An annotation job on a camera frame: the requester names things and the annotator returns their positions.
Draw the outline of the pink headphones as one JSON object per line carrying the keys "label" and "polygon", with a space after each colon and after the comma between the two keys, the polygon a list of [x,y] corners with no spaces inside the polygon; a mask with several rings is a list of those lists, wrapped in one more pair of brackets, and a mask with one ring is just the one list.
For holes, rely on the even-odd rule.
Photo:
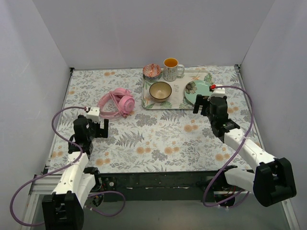
{"label": "pink headphones", "polygon": [[[105,112],[103,111],[104,106],[109,100],[112,100],[115,107],[117,108],[116,112]],[[104,95],[98,102],[98,107],[100,108],[100,116],[104,118],[113,118],[118,115],[126,118],[126,116],[133,111],[135,107],[135,100],[131,91],[124,88],[117,88],[113,91],[108,92]]]}

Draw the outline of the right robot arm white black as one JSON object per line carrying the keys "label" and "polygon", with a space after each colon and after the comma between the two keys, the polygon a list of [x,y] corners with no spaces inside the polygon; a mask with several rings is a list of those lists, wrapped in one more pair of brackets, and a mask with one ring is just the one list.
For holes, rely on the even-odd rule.
{"label": "right robot arm white black", "polygon": [[232,186],[253,193],[264,207],[295,197],[296,186],[290,161],[276,158],[246,138],[240,126],[228,117],[227,97],[197,95],[193,113],[208,117],[213,134],[234,149],[251,167],[247,172],[228,162],[210,180],[207,194],[214,182],[228,190]]}

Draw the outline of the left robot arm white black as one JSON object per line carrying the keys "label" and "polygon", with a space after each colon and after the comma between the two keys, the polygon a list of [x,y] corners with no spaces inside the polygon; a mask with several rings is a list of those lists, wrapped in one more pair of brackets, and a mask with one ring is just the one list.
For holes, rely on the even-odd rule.
{"label": "left robot arm white black", "polygon": [[67,168],[50,195],[42,201],[45,228],[47,230],[80,230],[84,223],[83,207],[91,191],[102,186],[97,177],[98,169],[86,167],[93,151],[95,138],[108,137],[109,120],[100,126],[94,115],[79,115],[73,122],[74,134],[69,139]]}

